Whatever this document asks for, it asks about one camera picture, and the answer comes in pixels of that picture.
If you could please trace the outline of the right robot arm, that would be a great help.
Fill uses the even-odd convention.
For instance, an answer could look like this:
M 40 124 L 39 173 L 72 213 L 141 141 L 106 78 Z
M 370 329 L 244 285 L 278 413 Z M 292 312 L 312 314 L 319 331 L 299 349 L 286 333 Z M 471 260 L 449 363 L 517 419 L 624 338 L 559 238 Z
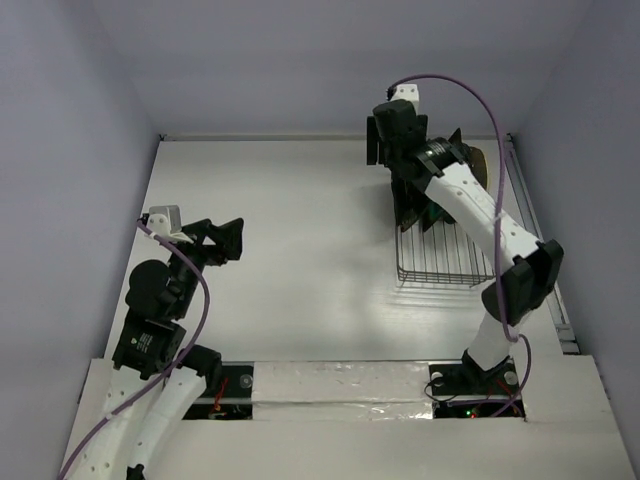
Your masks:
M 473 173 L 480 151 L 459 131 L 428 138 L 423 116 L 405 99 L 376 106 L 368 127 L 380 162 L 414 195 L 406 220 L 421 218 L 417 206 L 436 204 L 493 264 L 495 280 L 481 294 L 484 318 L 460 368 L 462 384 L 482 392 L 496 381 L 495 368 L 507 359 L 522 324 L 554 290 L 564 250 L 528 232 L 498 205 Z

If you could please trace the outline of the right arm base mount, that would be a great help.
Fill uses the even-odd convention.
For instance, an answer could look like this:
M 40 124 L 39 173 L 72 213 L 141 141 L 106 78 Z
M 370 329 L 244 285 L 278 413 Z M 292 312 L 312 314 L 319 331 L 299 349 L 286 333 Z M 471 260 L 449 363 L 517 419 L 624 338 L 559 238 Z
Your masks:
M 487 372 L 458 362 L 430 364 L 429 379 L 430 393 L 436 398 L 511 395 L 520 386 L 515 365 L 510 361 Z

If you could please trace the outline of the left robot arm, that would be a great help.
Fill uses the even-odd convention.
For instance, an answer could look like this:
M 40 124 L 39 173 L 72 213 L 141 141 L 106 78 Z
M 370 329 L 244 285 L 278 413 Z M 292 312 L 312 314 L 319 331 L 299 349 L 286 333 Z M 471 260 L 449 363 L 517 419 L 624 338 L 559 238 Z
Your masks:
M 127 312 L 111 357 L 101 417 L 68 456 L 61 479 L 149 479 L 194 401 L 224 386 L 219 352 L 197 340 L 211 306 L 209 266 L 240 259 L 244 221 L 182 224 L 176 205 L 153 207 L 138 229 L 169 251 L 130 273 Z

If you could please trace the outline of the black floral square plate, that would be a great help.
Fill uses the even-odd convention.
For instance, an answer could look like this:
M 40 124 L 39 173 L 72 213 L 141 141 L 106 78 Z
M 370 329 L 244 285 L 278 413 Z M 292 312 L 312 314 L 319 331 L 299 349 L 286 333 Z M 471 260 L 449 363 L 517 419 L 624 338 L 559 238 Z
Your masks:
M 405 232 L 423 217 L 428 200 L 412 183 L 399 177 L 392 177 L 391 191 L 396 226 Z
M 445 215 L 446 212 L 440 205 L 431 199 L 426 199 L 420 220 L 422 231 L 428 231 L 435 223 L 442 220 Z

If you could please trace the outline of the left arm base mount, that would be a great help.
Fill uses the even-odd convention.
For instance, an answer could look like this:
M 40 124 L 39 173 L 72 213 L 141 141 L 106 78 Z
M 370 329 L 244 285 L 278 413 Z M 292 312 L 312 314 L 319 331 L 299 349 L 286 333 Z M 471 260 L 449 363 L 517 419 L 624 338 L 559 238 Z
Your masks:
M 222 404 L 250 403 L 254 386 L 254 364 L 229 362 L 222 366 L 216 394 Z

